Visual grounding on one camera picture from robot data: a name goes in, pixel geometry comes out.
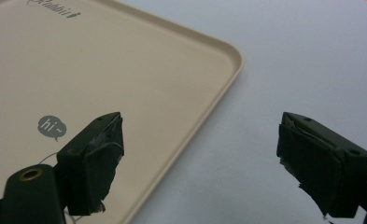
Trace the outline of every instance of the screw hole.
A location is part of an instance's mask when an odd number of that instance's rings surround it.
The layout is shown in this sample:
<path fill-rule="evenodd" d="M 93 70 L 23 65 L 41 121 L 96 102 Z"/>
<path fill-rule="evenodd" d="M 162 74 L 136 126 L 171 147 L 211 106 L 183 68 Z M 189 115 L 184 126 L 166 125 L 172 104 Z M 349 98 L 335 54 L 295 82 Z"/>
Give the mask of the screw hole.
<path fill-rule="evenodd" d="M 357 151 L 357 150 L 355 150 L 355 149 L 350 149 L 350 150 L 349 150 L 349 152 L 350 152 L 351 154 L 356 155 L 356 156 L 359 156 L 359 155 L 360 155 L 360 152 L 359 152 L 359 151 Z"/>
<path fill-rule="evenodd" d="M 43 174 L 43 170 L 42 169 L 38 169 L 38 168 L 34 168 L 34 169 L 29 169 L 25 172 L 23 172 L 20 175 L 20 181 L 29 181 L 29 180 L 33 180 L 35 178 L 38 178 L 39 176 L 41 176 Z"/>

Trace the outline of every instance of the gray speech bubble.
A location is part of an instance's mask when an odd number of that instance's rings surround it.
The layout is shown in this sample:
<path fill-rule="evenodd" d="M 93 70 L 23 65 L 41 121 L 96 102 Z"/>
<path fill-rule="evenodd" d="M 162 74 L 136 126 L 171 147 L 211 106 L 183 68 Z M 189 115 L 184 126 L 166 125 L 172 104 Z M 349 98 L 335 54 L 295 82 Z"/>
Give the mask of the gray speech bubble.
<path fill-rule="evenodd" d="M 47 115 L 38 121 L 37 129 L 43 135 L 47 137 L 55 138 L 58 142 L 58 138 L 66 134 L 66 125 L 61 122 L 57 117 Z"/>

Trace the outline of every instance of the white table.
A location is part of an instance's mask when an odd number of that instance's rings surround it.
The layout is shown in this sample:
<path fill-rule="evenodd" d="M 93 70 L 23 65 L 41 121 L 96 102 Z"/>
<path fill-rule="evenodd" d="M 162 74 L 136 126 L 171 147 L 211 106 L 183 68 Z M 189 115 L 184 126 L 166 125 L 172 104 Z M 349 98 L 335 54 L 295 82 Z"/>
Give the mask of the white table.
<path fill-rule="evenodd" d="M 362 223 L 327 217 L 275 154 L 282 112 L 367 149 L 367 1 L 124 3 L 224 39 L 246 65 L 133 223 Z"/>

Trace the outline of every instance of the light blue surface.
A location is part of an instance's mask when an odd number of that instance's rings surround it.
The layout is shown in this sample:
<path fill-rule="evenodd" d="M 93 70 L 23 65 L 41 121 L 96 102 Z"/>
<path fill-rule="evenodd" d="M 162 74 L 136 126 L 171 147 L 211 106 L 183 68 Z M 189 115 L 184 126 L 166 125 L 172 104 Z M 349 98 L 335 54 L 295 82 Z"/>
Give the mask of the light blue surface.
<path fill-rule="evenodd" d="M 367 149 L 367 2 L 123 0 L 226 40 L 246 65 L 133 223 L 358 224 L 323 219 L 279 164 L 284 111 Z"/>

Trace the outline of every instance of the beige tray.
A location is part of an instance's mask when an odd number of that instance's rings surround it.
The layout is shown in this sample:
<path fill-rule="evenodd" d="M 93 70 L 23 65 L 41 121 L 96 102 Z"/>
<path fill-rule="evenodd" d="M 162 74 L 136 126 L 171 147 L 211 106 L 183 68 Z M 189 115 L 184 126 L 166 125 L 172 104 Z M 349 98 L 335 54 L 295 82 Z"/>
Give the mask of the beige tray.
<path fill-rule="evenodd" d="M 231 45 L 122 3 L 0 1 L 0 198 L 10 175 L 120 111 L 126 154 L 106 212 L 79 224 L 128 223 L 242 64 Z M 46 115 L 67 127 L 58 142 L 37 130 Z"/>

